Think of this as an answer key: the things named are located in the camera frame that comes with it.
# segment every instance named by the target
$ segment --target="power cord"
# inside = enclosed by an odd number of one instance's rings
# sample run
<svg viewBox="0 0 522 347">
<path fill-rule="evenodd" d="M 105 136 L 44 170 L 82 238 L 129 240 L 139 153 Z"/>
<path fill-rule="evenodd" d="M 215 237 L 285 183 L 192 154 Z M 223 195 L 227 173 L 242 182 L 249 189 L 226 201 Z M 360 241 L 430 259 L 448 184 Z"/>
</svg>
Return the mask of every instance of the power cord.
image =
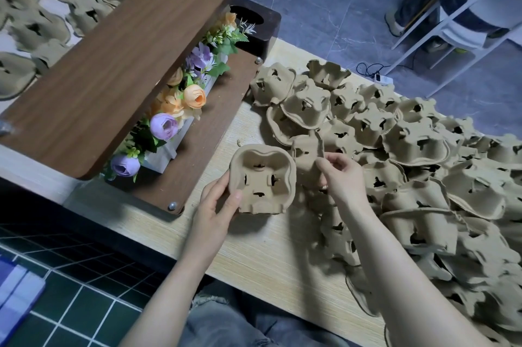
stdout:
<svg viewBox="0 0 522 347">
<path fill-rule="evenodd" d="M 415 56 L 417 55 L 417 51 L 418 51 L 418 50 L 415 51 L 415 53 L 414 53 L 414 57 L 413 57 L 413 59 L 411 60 L 411 67 L 408 67 L 408 65 L 402 65 L 402 64 L 401 64 L 401 65 L 398 65 L 398 67 L 408 68 L 408 69 L 411 69 L 411 70 L 413 71 L 413 70 L 414 70 L 414 66 L 415 66 Z M 381 67 L 380 67 L 378 70 L 376 70 L 375 72 L 369 72 L 368 70 L 369 70 L 371 67 L 375 66 L 375 65 L 379 65 L 379 66 L 381 66 Z M 364 66 L 364 68 L 365 68 L 365 69 L 364 69 L 364 72 L 359 71 L 359 66 Z M 364 76 L 364 77 L 366 77 L 366 78 L 370 78 L 370 79 L 373 80 L 373 78 L 375 77 L 375 75 L 379 75 L 379 72 L 381 72 L 381 69 L 382 69 L 382 68 L 386 68 L 386 67 L 391 67 L 391 65 L 384 65 L 384 64 L 381 64 L 380 62 L 374 62 L 373 64 L 370 64 L 370 65 L 367 66 L 365 62 L 360 62 L 360 63 L 358 63 L 357 66 L 356 66 L 356 72 L 357 72 L 359 75 L 361 75 L 361 76 Z"/>
</svg>

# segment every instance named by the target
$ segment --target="tiled floor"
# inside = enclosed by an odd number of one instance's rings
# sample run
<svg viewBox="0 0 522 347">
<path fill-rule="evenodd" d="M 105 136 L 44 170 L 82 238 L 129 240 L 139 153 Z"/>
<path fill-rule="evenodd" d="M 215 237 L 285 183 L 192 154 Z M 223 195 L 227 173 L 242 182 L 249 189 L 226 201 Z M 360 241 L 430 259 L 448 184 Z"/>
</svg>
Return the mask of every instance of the tiled floor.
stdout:
<svg viewBox="0 0 522 347">
<path fill-rule="evenodd" d="M 412 45 L 411 40 L 395 50 L 395 38 L 384 23 L 384 13 L 399 0 L 253 0 L 282 14 L 279 37 L 320 57 L 355 69 L 357 63 L 390 64 Z M 462 58 L 452 54 L 455 59 Z M 505 42 L 454 80 L 434 98 L 437 109 L 456 117 L 472 116 L 486 134 L 511 132 L 522 138 L 522 72 L 517 68 L 522 50 Z M 414 70 L 398 68 L 390 76 L 396 91 L 423 96 L 440 82 L 444 62 L 429 71 L 431 58 L 423 51 L 415 57 Z M 405 64 L 411 66 L 411 58 Z"/>
<path fill-rule="evenodd" d="M 116 347 L 164 276 L 57 225 L 0 223 L 0 256 L 45 279 L 6 347 Z"/>
</svg>

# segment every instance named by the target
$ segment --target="purple flower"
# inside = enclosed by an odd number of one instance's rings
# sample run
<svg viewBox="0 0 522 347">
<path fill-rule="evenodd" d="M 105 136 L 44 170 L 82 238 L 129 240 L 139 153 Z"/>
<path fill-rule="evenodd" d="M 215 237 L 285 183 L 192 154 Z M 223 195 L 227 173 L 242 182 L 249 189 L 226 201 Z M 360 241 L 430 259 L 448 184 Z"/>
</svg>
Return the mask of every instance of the purple flower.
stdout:
<svg viewBox="0 0 522 347">
<path fill-rule="evenodd" d="M 187 66 L 189 69 L 197 67 L 201 71 L 208 72 L 214 65 L 214 55 L 210 52 L 210 47 L 201 42 L 199 42 L 198 47 L 192 49 L 192 53 L 187 59 Z"/>
<path fill-rule="evenodd" d="M 116 155 L 111 159 L 112 170 L 121 177 L 133 177 L 138 173 L 139 160 L 127 157 L 125 154 Z"/>
<path fill-rule="evenodd" d="M 150 120 L 150 132 L 159 140 L 169 140 L 178 132 L 178 122 L 168 113 L 157 113 Z"/>
</svg>

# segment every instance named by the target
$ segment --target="flower arrangement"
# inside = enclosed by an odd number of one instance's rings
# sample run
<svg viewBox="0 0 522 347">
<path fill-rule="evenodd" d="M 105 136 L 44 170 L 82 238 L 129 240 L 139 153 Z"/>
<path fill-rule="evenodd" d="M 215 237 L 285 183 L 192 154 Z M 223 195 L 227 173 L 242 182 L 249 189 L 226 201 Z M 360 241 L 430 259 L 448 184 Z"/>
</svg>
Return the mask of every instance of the flower arrangement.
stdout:
<svg viewBox="0 0 522 347">
<path fill-rule="evenodd" d="M 116 176 L 133 177 L 136 181 L 147 151 L 156 153 L 176 135 L 186 119 L 199 120 L 207 102 L 204 90 L 207 83 L 230 69 L 226 65 L 228 55 L 237 53 L 235 44 L 248 41 L 246 35 L 252 33 L 254 24 L 241 20 L 238 25 L 236 14 L 227 7 L 134 125 L 101 176 L 107 180 Z"/>
</svg>

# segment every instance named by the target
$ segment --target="ripped jeans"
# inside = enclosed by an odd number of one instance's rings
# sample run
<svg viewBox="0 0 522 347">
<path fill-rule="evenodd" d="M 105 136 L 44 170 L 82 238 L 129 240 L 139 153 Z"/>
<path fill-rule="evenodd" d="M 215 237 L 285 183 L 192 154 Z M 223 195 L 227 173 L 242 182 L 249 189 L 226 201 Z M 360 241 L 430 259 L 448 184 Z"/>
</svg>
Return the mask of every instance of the ripped jeans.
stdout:
<svg viewBox="0 0 522 347">
<path fill-rule="evenodd" d="M 194 297 L 178 346 L 357 347 L 219 281 Z"/>
</svg>

